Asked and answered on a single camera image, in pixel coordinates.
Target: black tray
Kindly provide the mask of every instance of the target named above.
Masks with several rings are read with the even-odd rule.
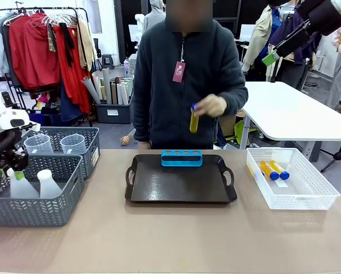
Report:
[[[237,200],[234,175],[219,155],[203,155],[201,167],[163,167],[161,155],[136,155],[126,171],[125,198],[135,203],[228,204]],[[134,176],[130,183],[130,172]],[[224,172],[230,173],[227,185]]]

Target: test tube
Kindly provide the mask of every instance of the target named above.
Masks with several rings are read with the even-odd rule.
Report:
[[[191,133],[196,133],[198,129],[198,117],[194,115],[194,109],[196,108],[196,104],[192,104],[191,107],[191,121],[189,123],[189,131]]]
[[[276,161],[269,162],[270,167],[279,173],[279,176],[282,180],[287,180],[290,177],[290,174],[285,171]]]
[[[266,177],[268,176],[273,181],[276,181],[279,178],[279,174],[275,172],[265,161],[261,161],[261,170],[264,172]]]

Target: gray plastic basket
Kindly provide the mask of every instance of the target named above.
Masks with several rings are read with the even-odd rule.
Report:
[[[62,227],[66,225],[84,190],[80,155],[30,155],[23,170],[39,192],[37,173],[49,169],[62,189],[54,199],[10,198],[10,181],[0,170],[0,227]]]
[[[63,153],[60,140],[72,134],[81,134],[86,141],[86,152],[81,154],[83,157],[83,176],[87,180],[91,177],[100,156],[100,139],[99,128],[97,127],[41,127],[39,132],[29,130],[22,136],[22,140],[18,143],[19,146],[23,142],[36,134],[45,134],[50,136],[51,146],[54,153]]]

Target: red garment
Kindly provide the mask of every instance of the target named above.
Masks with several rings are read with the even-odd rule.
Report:
[[[18,80],[21,82],[21,85],[24,88],[28,88],[28,83],[25,73],[26,54],[24,47],[25,38],[23,36],[23,25],[28,20],[30,20],[30,17],[25,14],[24,16],[16,19],[14,22],[11,22],[9,28],[12,67]]]
[[[64,82],[64,87],[68,97],[73,104],[78,104],[83,113],[90,112],[90,101],[88,98],[88,91],[86,86],[81,82],[84,77],[90,76],[87,70],[80,66],[78,41],[77,36],[74,37],[73,33],[77,32],[77,28],[68,27],[70,36],[74,41],[74,49],[69,49],[73,62],[71,67],[68,65],[66,57],[66,49],[64,44],[63,30],[59,26],[54,26],[56,35],[56,46],[58,48],[58,56],[60,63],[60,71]]]
[[[35,13],[23,26],[26,80],[31,89],[60,83],[58,55],[49,50],[48,29],[41,26],[44,16]]]

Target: white bottle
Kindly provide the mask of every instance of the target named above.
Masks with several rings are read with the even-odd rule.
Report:
[[[25,177],[21,180],[17,180],[12,168],[7,170],[7,175],[11,182],[11,198],[37,199],[39,197],[39,193]]]
[[[39,171],[38,178],[40,180],[40,198],[53,199],[62,193],[62,190],[52,178],[51,170]]]

